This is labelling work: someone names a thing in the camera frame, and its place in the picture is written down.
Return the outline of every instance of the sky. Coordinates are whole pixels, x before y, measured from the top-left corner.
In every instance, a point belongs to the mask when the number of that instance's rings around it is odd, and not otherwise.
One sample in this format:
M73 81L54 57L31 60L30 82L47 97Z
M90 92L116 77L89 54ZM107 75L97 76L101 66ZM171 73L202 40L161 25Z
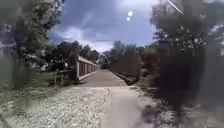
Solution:
M137 46L153 41L151 8L158 0L66 0L61 24L48 36L50 41L78 40L99 52L113 47L115 40Z

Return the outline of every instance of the gravel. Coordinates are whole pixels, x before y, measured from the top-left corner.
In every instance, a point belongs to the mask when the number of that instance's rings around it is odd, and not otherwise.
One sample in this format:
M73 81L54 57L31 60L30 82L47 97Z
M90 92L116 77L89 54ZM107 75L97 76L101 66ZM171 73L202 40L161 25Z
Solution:
M109 104L109 89L73 87L7 120L13 128L99 128Z

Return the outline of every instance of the bridge railing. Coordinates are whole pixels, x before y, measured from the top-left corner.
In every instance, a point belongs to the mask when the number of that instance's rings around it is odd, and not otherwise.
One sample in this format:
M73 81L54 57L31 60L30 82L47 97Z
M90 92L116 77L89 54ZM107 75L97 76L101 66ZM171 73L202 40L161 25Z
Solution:
M82 80L92 73L96 72L99 70L100 67L97 64L94 64L93 62L78 56L78 61L77 61L77 77L78 80Z
M54 85L66 85L69 82L78 84L80 80L90 76L100 69L100 66L94 64L93 62L77 56L76 59L76 68L72 70L56 71L52 73L53 79L51 80L50 86Z

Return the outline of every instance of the white cloud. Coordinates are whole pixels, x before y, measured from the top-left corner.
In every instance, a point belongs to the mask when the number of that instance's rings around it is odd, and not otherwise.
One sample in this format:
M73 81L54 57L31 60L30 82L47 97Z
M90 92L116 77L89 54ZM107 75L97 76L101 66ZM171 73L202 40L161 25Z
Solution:
M112 41L92 41L84 38L85 30L79 29L77 27L69 27L66 30L60 30L60 28L56 28L54 33L59 37L63 38L65 41L73 42L75 40L79 41L82 45L89 45L92 49L97 50L98 52L104 52L113 47Z
M119 9L148 11L152 5L158 4L159 0L117 0Z
M81 27L85 27L94 17L92 12L87 12L85 17L82 20Z

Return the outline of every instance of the green tree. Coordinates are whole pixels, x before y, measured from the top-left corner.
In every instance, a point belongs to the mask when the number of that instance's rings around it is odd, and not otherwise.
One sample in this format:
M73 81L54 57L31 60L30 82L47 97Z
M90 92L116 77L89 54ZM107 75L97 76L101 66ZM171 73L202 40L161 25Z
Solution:
M48 42L47 31L60 23L59 16L64 0L53 1L27 1L21 4L21 15L17 17L15 24L7 22L0 26L7 29L9 41L2 43L14 43L19 62L32 62L33 56L42 50Z
M88 59L95 63L99 59L99 53L96 50L90 51Z
M169 3L153 8L151 23L157 29L155 39L158 42L153 48L165 47L169 51L165 58L158 51L160 61L156 66L159 75L154 79L158 89L154 96L170 105L180 116L182 105L191 102L202 86L202 73L207 64L205 54L208 57L210 51L220 49L224 4L203 0L176 0L173 3L183 13Z
M85 45L85 46L81 49L79 55L82 56L82 57L84 57L84 58L86 58L86 59L88 59L88 57L90 56L90 52L91 52L91 48L90 48L90 46L89 46L89 45Z

